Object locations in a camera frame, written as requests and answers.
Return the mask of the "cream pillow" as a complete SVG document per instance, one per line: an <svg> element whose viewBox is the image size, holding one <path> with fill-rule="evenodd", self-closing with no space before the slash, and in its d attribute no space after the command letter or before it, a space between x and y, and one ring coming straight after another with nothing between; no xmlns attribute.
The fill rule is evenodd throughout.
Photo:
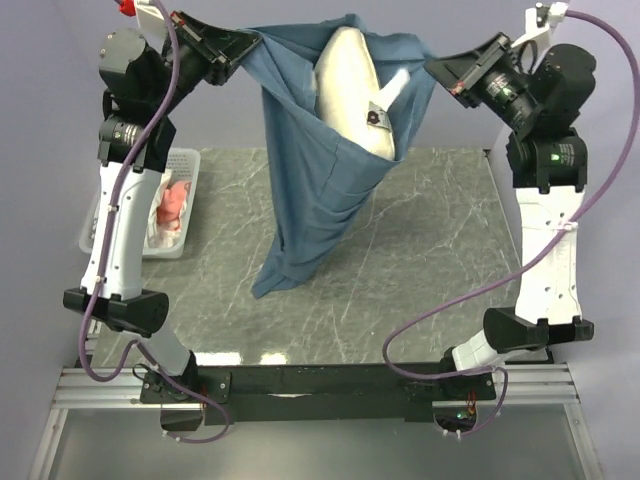
<svg viewBox="0 0 640 480"><path fill-rule="evenodd" d="M314 68L316 113L330 128L367 152L395 159L391 106L408 85L398 68L381 85L364 34L340 27L330 37Z"/></svg>

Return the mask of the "blue pillowcase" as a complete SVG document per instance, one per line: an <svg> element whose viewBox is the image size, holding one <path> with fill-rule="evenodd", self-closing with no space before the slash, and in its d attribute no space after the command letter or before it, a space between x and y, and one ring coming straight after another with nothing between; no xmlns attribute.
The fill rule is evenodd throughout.
<svg viewBox="0 0 640 480"><path fill-rule="evenodd" d="M398 68L408 85L391 106L395 159L387 161L342 137L316 113L314 68L333 33L365 36L381 85ZM320 23L260 26L244 69L261 86L271 196L272 245L252 293L261 298L307 282L340 242L385 175L406 156L435 87L424 64L428 47L415 35L381 35L348 14Z"/></svg>

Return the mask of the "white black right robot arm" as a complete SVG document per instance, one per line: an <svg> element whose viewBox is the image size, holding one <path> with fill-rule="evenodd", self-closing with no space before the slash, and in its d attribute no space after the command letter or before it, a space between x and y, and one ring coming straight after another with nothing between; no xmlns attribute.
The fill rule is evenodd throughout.
<svg viewBox="0 0 640 480"><path fill-rule="evenodd" d="M576 287L574 216L584 201L588 150L573 123L595 90L596 60L578 46L559 44L525 71L518 54L498 34L474 50L425 65L461 105L486 105L510 129L506 159L521 221L517 301L488 309L481 331L446 353L452 366L439 374L439 387L452 399L473 388L471 371L594 335Z"/></svg>

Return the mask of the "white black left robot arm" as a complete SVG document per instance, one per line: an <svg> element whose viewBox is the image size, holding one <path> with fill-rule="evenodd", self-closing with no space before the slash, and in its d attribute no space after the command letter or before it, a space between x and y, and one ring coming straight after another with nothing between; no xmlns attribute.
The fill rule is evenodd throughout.
<svg viewBox="0 0 640 480"><path fill-rule="evenodd" d="M111 33L100 53L104 120L99 130L99 214L91 257L78 287L63 294L82 315L79 360L94 380L85 341L91 321L126 334L166 392L186 402L202 391L195 355L167 323L169 298L142 286L144 239L152 201L176 134L170 113L202 81L225 84L261 38L217 28L181 12L161 13L162 50L137 29Z"/></svg>

